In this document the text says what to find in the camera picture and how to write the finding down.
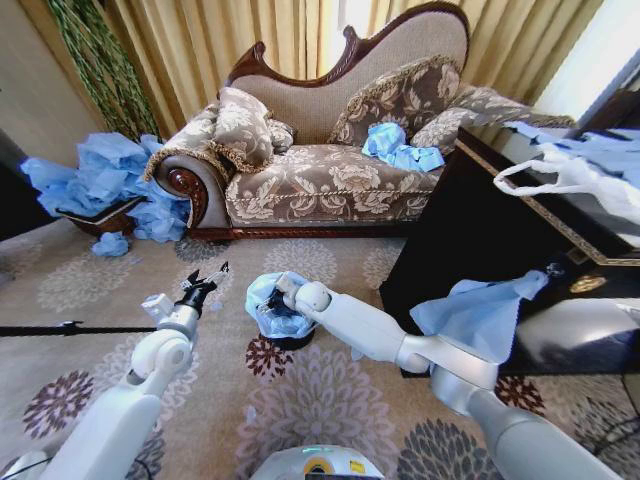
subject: patterned carpet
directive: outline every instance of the patterned carpet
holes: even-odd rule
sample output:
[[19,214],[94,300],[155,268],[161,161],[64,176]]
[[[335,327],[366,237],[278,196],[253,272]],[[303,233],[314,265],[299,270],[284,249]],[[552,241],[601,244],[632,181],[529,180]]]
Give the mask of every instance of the patterned carpet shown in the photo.
[[[377,287],[401,239],[242,240],[209,244],[135,241],[121,258],[88,253],[92,238],[62,220],[0,243],[2,324],[149,326],[150,294],[228,260],[229,281],[207,300],[190,370],[163,399],[138,458],[157,479],[247,478],[276,450],[331,443],[360,450],[388,478],[501,478],[478,428],[448,411],[428,380],[392,365],[352,361],[319,329],[311,344],[283,352],[244,312],[249,283],[293,270],[380,306]],[[0,466],[30,449],[54,452],[97,395],[118,381],[140,335],[0,340]],[[640,440],[625,435],[637,414],[618,376],[508,377],[500,398],[547,417],[624,478],[640,478]],[[127,478],[145,479],[141,464]]]

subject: sofa backrest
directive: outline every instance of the sofa backrest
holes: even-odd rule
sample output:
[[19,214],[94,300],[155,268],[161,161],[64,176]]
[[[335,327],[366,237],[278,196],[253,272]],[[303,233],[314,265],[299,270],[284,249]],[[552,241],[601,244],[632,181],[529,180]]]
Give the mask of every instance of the sofa backrest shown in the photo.
[[447,55],[460,70],[469,48],[467,17],[457,6],[430,2],[398,16],[369,39],[348,26],[345,50],[323,77],[295,80],[264,61],[265,45],[251,47],[236,63],[225,85],[260,99],[274,117],[298,129],[296,143],[325,143],[351,96],[380,75],[420,58]]

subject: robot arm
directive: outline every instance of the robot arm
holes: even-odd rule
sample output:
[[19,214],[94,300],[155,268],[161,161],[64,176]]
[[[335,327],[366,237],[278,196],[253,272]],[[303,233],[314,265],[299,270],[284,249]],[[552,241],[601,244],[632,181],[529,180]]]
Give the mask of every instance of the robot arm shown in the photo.
[[162,394],[176,375],[189,368],[204,300],[228,271],[225,263],[202,280],[194,272],[183,282],[184,297],[175,304],[165,294],[142,304],[158,330],[136,345],[131,370],[89,408],[38,478],[125,477],[160,415]]
[[433,393],[480,425],[489,453],[505,478],[620,478],[547,420],[504,405],[493,393],[497,364],[437,335],[408,335],[390,315],[320,282],[288,291],[282,283],[277,288],[283,288],[289,308],[317,321],[369,358],[416,373],[431,365]]
[[412,373],[424,373],[433,363],[479,387],[493,390],[495,386],[498,364],[437,335],[409,335],[391,315],[350,295],[329,290],[320,282],[300,287],[290,303],[373,360],[392,362]]

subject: black table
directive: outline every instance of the black table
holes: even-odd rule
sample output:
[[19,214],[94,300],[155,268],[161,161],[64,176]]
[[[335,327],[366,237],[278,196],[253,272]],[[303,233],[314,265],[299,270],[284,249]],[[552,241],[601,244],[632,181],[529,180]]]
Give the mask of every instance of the black table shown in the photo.
[[[557,275],[521,304],[512,355],[501,373],[640,371],[637,320],[621,328],[588,313],[584,321],[535,315],[561,300],[640,297],[639,226],[608,215],[590,195],[513,197],[493,185],[499,171],[539,153],[529,138],[506,128],[460,129],[417,228],[380,288],[385,310],[406,331],[421,334],[409,310],[447,296],[458,281],[509,280],[550,269]],[[545,180],[526,172],[509,178],[517,186]]]

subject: small black bowl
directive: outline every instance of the small black bowl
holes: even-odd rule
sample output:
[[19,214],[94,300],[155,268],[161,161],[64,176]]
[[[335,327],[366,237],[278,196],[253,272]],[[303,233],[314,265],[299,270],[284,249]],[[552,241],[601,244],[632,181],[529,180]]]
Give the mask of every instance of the small black bowl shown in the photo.
[[306,347],[311,342],[313,338],[313,334],[315,333],[315,328],[309,332],[309,335],[302,338],[293,338],[293,337],[284,337],[284,338],[270,338],[271,343],[273,343],[276,347],[281,350],[300,350],[303,347]]

